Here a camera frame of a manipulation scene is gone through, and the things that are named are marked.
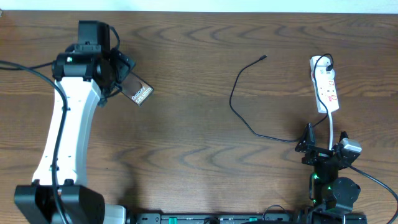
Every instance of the white cable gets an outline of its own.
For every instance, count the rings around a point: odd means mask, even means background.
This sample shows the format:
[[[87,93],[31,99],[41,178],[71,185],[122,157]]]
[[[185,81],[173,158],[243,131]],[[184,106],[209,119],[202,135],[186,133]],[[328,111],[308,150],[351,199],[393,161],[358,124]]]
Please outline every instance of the white cable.
[[[331,117],[331,112],[328,112],[329,117],[329,150],[333,145],[333,118]]]

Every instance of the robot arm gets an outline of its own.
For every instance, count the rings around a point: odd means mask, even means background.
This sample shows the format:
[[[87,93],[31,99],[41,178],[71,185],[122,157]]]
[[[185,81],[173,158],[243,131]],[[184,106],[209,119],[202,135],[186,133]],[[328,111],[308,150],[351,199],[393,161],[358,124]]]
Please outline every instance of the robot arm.
[[[68,100],[68,113],[58,151],[57,183],[67,181],[87,186],[86,155],[91,121],[101,97],[101,90],[94,80],[81,77],[64,77],[56,83]],[[55,92],[54,111],[44,153],[32,182],[51,185],[52,156],[62,116],[62,99]]]
[[[86,156],[97,105],[105,105],[107,96],[119,87],[135,63],[117,48],[110,49],[109,25],[80,21],[78,33],[78,44],[59,54],[52,67],[55,83],[68,101],[55,184],[59,186],[58,194],[70,223],[125,224],[124,207],[105,205],[101,194],[86,188]],[[32,185],[18,185],[14,195],[16,205],[30,223],[62,222],[51,191],[52,158],[62,106],[61,96],[56,91],[47,143]]]

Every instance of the wooden table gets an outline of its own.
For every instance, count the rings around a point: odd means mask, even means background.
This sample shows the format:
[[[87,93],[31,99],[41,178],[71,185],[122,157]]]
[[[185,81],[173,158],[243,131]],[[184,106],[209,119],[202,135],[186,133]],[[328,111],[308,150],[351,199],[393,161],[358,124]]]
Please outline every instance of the wooden table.
[[[77,42],[80,19],[115,26],[121,50],[155,94],[138,108],[126,97],[97,108],[88,146],[89,188],[107,203],[179,212],[263,212],[308,205],[312,168],[295,144],[255,137],[231,112],[236,74],[245,71],[233,105],[259,133],[293,139],[317,113],[309,59],[335,58],[340,131],[358,140],[354,165],[398,190],[398,17],[364,14],[6,11],[0,59],[50,62]],[[50,68],[40,69],[48,77]],[[24,222],[13,202],[29,184],[44,150],[54,90],[26,72],[0,72],[0,223]],[[316,129],[320,146],[328,122]],[[396,201],[384,188],[345,169],[362,188],[355,212],[385,223]]]

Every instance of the black cable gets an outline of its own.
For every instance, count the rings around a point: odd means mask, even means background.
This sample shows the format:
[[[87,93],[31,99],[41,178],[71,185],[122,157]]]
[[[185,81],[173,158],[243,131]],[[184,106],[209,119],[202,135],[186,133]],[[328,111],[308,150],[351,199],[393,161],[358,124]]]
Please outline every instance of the black cable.
[[[375,181],[375,182],[378,183],[380,186],[382,186],[382,187],[384,187],[385,189],[387,189],[387,190],[392,194],[392,196],[394,196],[394,198],[395,198],[396,201],[397,201],[397,210],[396,210],[394,216],[392,216],[392,218],[390,219],[390,221],[387,222],[387,224],[393,223],[393,222],[395,221],[395,219],[398,217],[398,195],[397,195],[389,186],[387,186],[386,184],[384,184],[384,183],[381,182],[380,180],[377,180],[376,178],[372,177],[371,175],[369,175],[369,174],[367,174],[367,173],[365,173],[365,172],[363,172],[363,171],[361,171],[361,170],[359,170],[359,169],[357,169],[357,168],[355,168],[355,167],[353,167],[353,166],[351,166],[351,165],[349,165],[349,164],[347,164],[347,165],[348,165],[349,168],[353,169],[354,171],[356,171],[356,172],[358,172],[358,173],[364,175],[365,177],[367,177],[367,178],[369,178],[369,179]]]
[[[36,72],[35,70],[33,70],[31,68],[28,68],[28,67],[16,64],[16,63],[12,63],[12,62],[6,62],[3,60],[0,60],[0,64],[15,67],[15,68],[17,68],[17,70],[25,70],[27,72],[30,72],[30,73],[38,76],[39,78],[43,79],[45,82],[50,84],[52,87],[54,87],[55,90],[58,92],[58,94],[62,98],[62,102],[63,102],[62,117],[61,117],[61,122],[60,122],[60,128],[59,128],[58,134],[57,134],[57,140],[55,141],[54,154],[52,157],[51,178],[52,178],[52,190],[53,190],[53,194],[54,194],[55,206],[57,207],[57,210],[61,216],[62,222],[64,222],[64,224],[68,224],[68,220],[66,218],[65,211],[64,211],[62,203],[61,203],[61,198],[58,195],[58,188],[57,188],[57,157],[58,157],[58,150],[60,147],[63,127],[65,125],[65,120],[67,118],[67,110],[68,110],[67,98],[63,94],[62,90],[59,89],[59,87],[53,81],[51,81],[49,78],[47,78],[43,74]]]
[[[133,71],[130,71],[130,73],[138,77],[138,75],[136,75]],[[101,100],[105,100],[105,99],[108,99],[110,97],[114,97],[114,96],[116,96],[117,94],[119,94],[119,93],[121,93],[123,91],[122,86],[120,86],[119,84],[116,84],[116,88],[117,88],[116,91],[111,93],[109,96],[102,98]]]
[[[326,70],[331,70],[333,68],[333,64],[335,63],[335,61],[333,60],[333,56],[331,56],[331,54],[326,53],[324,55],[322,55],[321,57],[318,58],[317,62],[315,62],[315,65],[313,66],[313,80],[315,82],[315,90],[317,91],[317,97],[319,102],[326,108],[326,115],[324,118],[322,118],[321,120],[319,120],[316,124],[314,124],[312,127],[315,128],[318,124],[322,123],[322,121],[324,121],[325,119],[327,119],[327,117],[329,116],[329,110],[326,107],[326,105],[322,102],[321,98],[319,97],[319,92],[318,92],[318,84],[317,84],[317,78],[315,77],[315,69],[317,68],[318,62],[321,58],[323,58],[324,56],[329,55],[331,58],[331,64],[329,66],[327,66]]]
[[[267,57],[266,55],[263,55],[262,57],[260,57],[259,59],[257,59],[255,62],[253,62],[253,63],[251,63],[251,64],[249,64],[249,65],[246,65],[246,66],[245,66],[244,68],[242,68],[242,70],[238,73],[238,76],[236,77],[236,80],[235,80],[234,87],[232,88],[231,96],[229,97],[229,107],[230,107],[231,110],[236,114],[236,116],[238,116],[238,117],[243,121],[243,123],[249,128],[249,130],[250,130],[255,136],[261,137],[261,138],[270,139],[270,140],[275,140],[275,141],[281,141],[281,142],[297,142],[297,141],[299,141],[299,140],[301,139],[301,137],[298,138],[298,139],[294,139],[294,140],[285,140],[285,139],[279,139],[279,138],[275,138],[275,137],[271,137],[271,136],[265,136],[265,135],[262,135],[262,134],[257,134],[257,133],[255,133],[255,132],[253,131],[253,129],[251,129],[250,125],[243,119],[243,117],[242,117],[241,115],[239,115],[238,112],[236,112],[236,111],[234,110],[234,108],[232,107],[232,104],[231,104],[232,95],[233,95],[233,93],[234,93],[236,84],[237,84],[237,82],[238,82],[238,78],[239,78],[239,76],[241,75],[241,73],[242,73],[245,69],[247,69],[248,67],[254,65],[255,63],[257,63],[257,62],[259,62],[259,61],[261,61],[261,60],[264,60],[266,57]]]
[[[114,36],[116,37],[116,39],[118,40],[118,44],[116,44],[116,46],[115,46],[115,48],[116,49],[119,49],[119,47],[120,47],[120,38],[119,38],[119,35],[118,35],[118,33],[116,32],[116,29],[114,28],[114,27],[109,27],[110,29],[111,29],[111,31],[113,32],[113,34],[114,34]]]
[[[264,213],[262,214],[262,219],[263,219],[263,220],[266,219],[266,213],[267,213],[267,211],[268,211],[270,208],[273,208],[273,207],[279,207],[279,208],[283,209],[284,213],[289,214],[289,213],[286,212],[286,210],[285,210],[282,206],[280,206],[280,205],[271,205],[271,206],[268,207],[268,208],[264,211]]]
[[[42,68],[42,67],[46,67],[46,66],[49,66],[49,65],[52,65],[52,62],[44,63],[44,64],[41,64],[41,65],[36,65],[36,66],[33,66],[33,67],[29,67],[29,69]],[[21,69],[21,68],[6,68],[6,67],[0,67],[0,70],[21,71],[21,70],[23,70],[23,69]]]

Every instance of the power strip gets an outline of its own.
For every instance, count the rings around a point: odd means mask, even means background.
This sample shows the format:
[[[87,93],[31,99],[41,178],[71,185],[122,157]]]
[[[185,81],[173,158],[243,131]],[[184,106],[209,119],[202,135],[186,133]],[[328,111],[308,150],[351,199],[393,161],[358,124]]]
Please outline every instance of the power strip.
[[[315,80],[313,78],[313,68],[315,63],[320,57],[321,56],[314,56],[310,59],[311,79],[315,90],[315,99],[317,101],[318,112],[326,113],[325,107],[318,100]],[[332,69],[330,71],[326,71],[326,67],[329,65],[330,65],[330,59],[327,57],[322,57],[317,63],[315,75],[317,78],[319,98],[327,106],[328,111],[331,113],[336,111],[339,108],[339,106],[338,106],[337,92],[335,85],[335,70]]]

